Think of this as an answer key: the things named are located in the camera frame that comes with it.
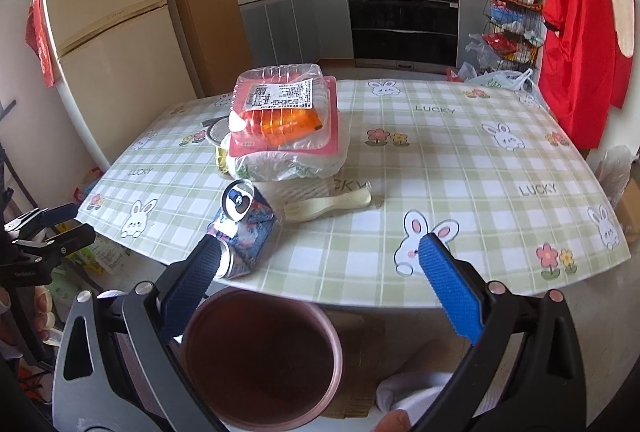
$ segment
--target food label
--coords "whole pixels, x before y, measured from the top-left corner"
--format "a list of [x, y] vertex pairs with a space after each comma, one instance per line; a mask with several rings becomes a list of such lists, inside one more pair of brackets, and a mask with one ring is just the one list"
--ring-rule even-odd
[[244, 110], [268, 108], [312, 108], [313, 80], [293, 84], [264, 84], [252, 86], [244, 102]]

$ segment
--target refrigerator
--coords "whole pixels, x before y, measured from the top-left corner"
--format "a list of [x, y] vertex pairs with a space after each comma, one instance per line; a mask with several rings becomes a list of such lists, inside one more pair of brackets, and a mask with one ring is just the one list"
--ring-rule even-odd
[[107, 170], [167, 107], [196, 99], [166, 0], [42, 0], [78, 134]]

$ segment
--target dining table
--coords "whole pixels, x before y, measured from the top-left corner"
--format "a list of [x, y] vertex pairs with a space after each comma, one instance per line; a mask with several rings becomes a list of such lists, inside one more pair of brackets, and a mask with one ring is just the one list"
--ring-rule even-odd
[[[202, 124], [228, 116], [231, 100], [223, 94], [165, 110], [105, 172], [77, 219], [163, 264], [185, 259], [231, 181]], [[438, 307], [418, 262], [429, 232], [485, 280], [525, 295], [629, 259], [596, 177], [531, 94], [338, 80], [337, 102], [350, 134], [343, 167], [296, 181], [327, 195], [368, 188], [372, 203], [302, 223], [278, 217], [254, 270], [221, 283], [322, 304]], [[282, 203], [269, 194], [278, 191], [273, 184], [256, 187]]]

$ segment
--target human hand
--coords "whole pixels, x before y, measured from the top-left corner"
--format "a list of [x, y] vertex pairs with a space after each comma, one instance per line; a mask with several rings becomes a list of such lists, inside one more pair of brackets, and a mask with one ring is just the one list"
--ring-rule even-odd
[[[9, 294], [6, 290], [0, 287], [0, 303], [4, 306], [8, 306], [11, 301], [9, 300]], [[36, 316], [33, 318], [33, 326], [38, 332], [38, 336], [42, 340], [49, 338], [49, 329], [56, 323], [56, 317], [52, 313], [53, 300], [51, 299], [51, 293], [44, 286], [36, 286], [33, 291], [33, 306], [36, 310]], [[15, 337], [12, 335], [11, 330], [2, 321], [0, 316], [0, 340], [6, 343], [8, 346], [15, 345]]]
[[409, 430], [411, 430], [409, 415], [404, 410], [394, 410], [380, 420], [374, 432], [409, 432]]

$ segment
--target finger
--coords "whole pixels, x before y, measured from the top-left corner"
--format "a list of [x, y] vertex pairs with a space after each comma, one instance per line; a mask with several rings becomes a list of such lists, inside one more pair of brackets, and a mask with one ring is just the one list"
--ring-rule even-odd
[[404, 410], [395, 410], [385, 415], [375, 428], [375, 432], [409, 432], [411, 422]]
[[36, 315], [33, 319], [33, 326], [36, 331], [42, 331], [44, 329], [51, 329], [56, 323], [56, 316], [53, 313], [42, 313]]
[[9, 294], [3, 287], [0, 287], [0, 303], [4, 306], [9, 305]]
[[51, 293], [44, 286], [36, 286], [33, 289], [33, 299], [36, 310], [40, 313], [49, 313], [53, 309], [53, 299]]

